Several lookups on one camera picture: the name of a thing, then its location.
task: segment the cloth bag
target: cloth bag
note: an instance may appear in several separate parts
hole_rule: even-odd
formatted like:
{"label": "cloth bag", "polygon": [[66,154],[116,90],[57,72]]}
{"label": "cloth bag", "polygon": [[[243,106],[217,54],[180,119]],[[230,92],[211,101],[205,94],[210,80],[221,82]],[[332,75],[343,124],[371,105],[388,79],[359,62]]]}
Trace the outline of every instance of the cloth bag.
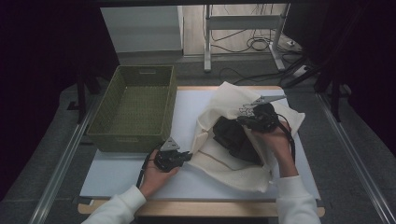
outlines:
{"label": "cloth bag", "polygon": [[[216,142],[212,128],[223,116],[236,119],[241,116],[240,108],[251,104],[261,96],[244,87],[237,87],[228,82],[221,84],[214,92],[209,104],[198,117],[194,138],[191,146],[193,154],[189,164],[203,170],[209,176],[234,189],[265,192],[272,180],[272,169],[276,166],[276,158],[266,148],[264,142],[254,136],[251,130],[244,127],[248,139],[258,152],[263,166],[243,161],[230,155],[228,149]],[[298,113],[280,103],[271,103],[277,114],[284,116],[291,127],[291,135],[295,136],[302,124],[305,114]]]}

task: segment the wooden table edge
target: wooden table edge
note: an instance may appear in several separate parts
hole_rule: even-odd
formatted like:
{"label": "wooden table edge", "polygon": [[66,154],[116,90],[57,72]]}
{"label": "wooden table edge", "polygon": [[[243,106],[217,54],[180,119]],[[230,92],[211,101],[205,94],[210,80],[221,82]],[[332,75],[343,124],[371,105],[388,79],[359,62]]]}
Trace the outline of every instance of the wooden table edge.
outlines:
{"label": "wooden table edge", "polygon": [[[107,200],[80,203],[81,214],[91,214]],[[324,207],[318,207],[323,217]],[[136,217],[277,217],[275,202],[173,202],[148,201],[135,213]]]}

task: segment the green plastic basket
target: green plastic basket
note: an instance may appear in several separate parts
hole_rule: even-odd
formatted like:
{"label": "green plastic basket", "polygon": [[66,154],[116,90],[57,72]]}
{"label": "green plastic basket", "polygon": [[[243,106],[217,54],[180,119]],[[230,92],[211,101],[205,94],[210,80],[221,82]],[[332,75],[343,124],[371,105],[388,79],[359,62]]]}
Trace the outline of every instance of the green plastic basket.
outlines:
{"label": "green plastic basket", "polygon": [[104,152],[150,152],[172,128],[173,66],[119,66],[87,135]]}

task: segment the white board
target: white board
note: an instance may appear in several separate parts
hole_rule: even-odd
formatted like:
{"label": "white board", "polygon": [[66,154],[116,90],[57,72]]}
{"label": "white board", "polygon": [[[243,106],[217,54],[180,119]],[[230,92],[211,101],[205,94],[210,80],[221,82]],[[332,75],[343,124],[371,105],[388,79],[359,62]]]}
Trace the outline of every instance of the white board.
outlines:
{"label": "white board", "polygon": [[[208,104],[214,91],[177,91],[171,136],[180,145],[180,151],[191,148],[195,124],[198,116]],[[283,90],[261,90],[260,95],[280,95]],[[279,101],[286,105],[287,100]],[[307,162],[300,137],[294,139],[296,145],[296,166],[307,190],[319,199],[318,189]],[[108,198],[121,194],[137,181],[145,154],[104,153],[96,151],[90,171],[87,174],[80,196]],[[278,168],[274,169],[279,177]],[[273,200],[277,196],[276,186],[265,192],[246,192],[232,189],[206,175],[203,171],[186,162],[177,175],[155,193],[151,199],[166,200]]]}

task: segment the basket handle hole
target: basket handle hole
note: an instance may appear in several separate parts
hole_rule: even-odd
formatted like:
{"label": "basket handle hole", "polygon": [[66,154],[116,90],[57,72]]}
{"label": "basket handle hole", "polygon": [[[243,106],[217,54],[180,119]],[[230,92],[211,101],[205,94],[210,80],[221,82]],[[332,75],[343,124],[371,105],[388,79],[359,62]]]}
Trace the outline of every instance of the basket handle hole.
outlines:
{"label": "basket handle hole", "polygon": [[140,75],[148,75],[148,74],[157,74],[157,70],[156,69],[152,69],[152,68],[142,68],[139,69],[139,74]]}

